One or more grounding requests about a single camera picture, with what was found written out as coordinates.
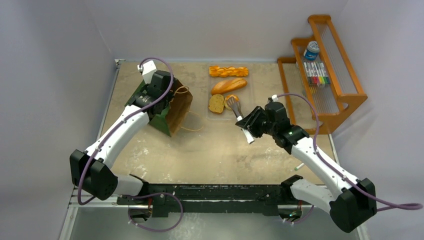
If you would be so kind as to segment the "orange braided fake bread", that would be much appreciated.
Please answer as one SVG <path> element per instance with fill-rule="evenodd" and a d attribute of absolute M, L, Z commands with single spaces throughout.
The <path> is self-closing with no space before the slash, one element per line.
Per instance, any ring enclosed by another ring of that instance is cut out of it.
<path fill-rule="evenodd" d="M 209 67 L 209 75 L 214 78 L 226 78 L 226 77 L 247 77 L 249 75 L 249 69 L 247 67 L 220 67 L 217 65 Z"/>

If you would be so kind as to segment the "metal tongs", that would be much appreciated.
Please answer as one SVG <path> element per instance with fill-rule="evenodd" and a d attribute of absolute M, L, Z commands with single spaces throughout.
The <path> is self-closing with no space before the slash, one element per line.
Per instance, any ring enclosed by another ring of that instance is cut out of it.
<path fill-rule="evenodd" d="M 233 111 L 237 121 L 240 121 L 244 118 L 243 115 L 242 115 L 242 112 L 241 112 L 240 102 L 234 103 L 231 106 L 231 108 L 232 108 L 232 111 Z M 245 135 L 247 143 L 249 145 L 255 142 L 254 137 L 251 135 L 251 133 L 248 130 L 246 130 L 244 128 L 242 128 L 241 130 L 242 130 L 243 134 Z"/>

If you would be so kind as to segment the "round orange fake bun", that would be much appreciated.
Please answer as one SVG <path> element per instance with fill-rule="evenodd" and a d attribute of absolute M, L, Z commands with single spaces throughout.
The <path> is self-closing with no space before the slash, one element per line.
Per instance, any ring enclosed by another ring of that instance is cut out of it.
<path fill-rule="evenodd" d="M 235 103 L 238 103 L 239 101 L 240 100 L 237 95 L 229 94 L 224 98 L 224 106 L 227 110 L 231 111 L 232 110 L 231 106 Z"/>

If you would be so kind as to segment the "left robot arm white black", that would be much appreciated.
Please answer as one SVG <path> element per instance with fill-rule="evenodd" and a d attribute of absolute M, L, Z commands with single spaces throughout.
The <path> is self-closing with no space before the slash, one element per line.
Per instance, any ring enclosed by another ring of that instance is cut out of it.
<path fill-rule="evenodd" d="M 78 188 L 78 194 L 86 191 L 99 200 L 124 194 L 138 205 L 148 201 L 149 191 L 143 187 L 140 178 L 117 176 L 111 170 L 134 135 L 167 109 L 174 98 L 171 89 L 175 78 L 172 73 L 151 71 L 143 74 L 143 81 L 112 126 L 84 151 L 76 149 L 70 155 L 71 180 Z"/>

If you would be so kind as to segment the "green brown paper bag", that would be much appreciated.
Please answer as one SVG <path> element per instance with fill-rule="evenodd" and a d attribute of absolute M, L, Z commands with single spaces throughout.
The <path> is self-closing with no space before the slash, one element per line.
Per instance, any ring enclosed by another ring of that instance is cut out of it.
<path fill-rule="evenodd" d="M 153 119 L 149 119 L 145 110 L 144 113 L 147 116 L 148 125 L 169 137 L 173 137 L 177 131 L 183 127 L 183 121 L 190 112 L 193 95 L 189 91 L 189 87 L 183 85 L 177 78 L 173 80 L 170 90 L 174 92 L 174 98 L 169 103 L 169 106 L 161 112 L 161 114 L 157 114 Z M 126 103 L 122 116 L 126 117 L 130 115 L 130 119 L 134 120 L 136 116 L 133 115 L 133 113 L 142 108 L 135 105 L 127 105 Z"/>

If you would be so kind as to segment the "brown fake bread slice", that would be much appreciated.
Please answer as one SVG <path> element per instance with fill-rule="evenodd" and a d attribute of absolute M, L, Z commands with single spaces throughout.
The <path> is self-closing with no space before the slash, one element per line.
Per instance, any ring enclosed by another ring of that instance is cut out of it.
<path fill-rule="evenodd" d="M 208 110 L 213 114 L 222 114 L 224 112 L 225 98 L 222 94 L 214 94 L 210 97 L 208 102 Z"/>

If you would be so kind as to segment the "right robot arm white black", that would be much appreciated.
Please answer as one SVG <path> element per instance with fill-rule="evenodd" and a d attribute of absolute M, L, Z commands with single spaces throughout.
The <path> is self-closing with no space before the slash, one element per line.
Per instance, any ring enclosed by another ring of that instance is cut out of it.
<path fill-rule="evenodd" d="M 375 185 L 367 178 L 360 180 L 337 165 L 327 154 L 314 147 L 314 139 L 300 126 L 291 124 L 284 105 L 269 102 L 257 106 L 246 117 L 238 116 L 236 126 L 250 140 L 264 134 L 272 136 L 277 146 L 304 163 L 324 184 L 317 186 L 305 179 L 295 180 L 281 189 L 288 204 L 308 202 L 328 213 L 335 225 L 350 233 L 377 214 Z"/>

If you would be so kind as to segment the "orange fake baguette loaf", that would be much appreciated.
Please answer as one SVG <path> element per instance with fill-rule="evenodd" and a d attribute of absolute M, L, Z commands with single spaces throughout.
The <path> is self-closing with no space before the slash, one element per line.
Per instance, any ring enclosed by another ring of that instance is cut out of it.
<path fill-rule="evenodd" d="M 229 79 L 229 80 L 222 80 L 212 87 L 210 94 L 211 95 L 225 94 L 225 93 L 229 93 L 229 92 L 244 88 L 247 85 L 248 85 L 247 80 L 240 77 Z"/>

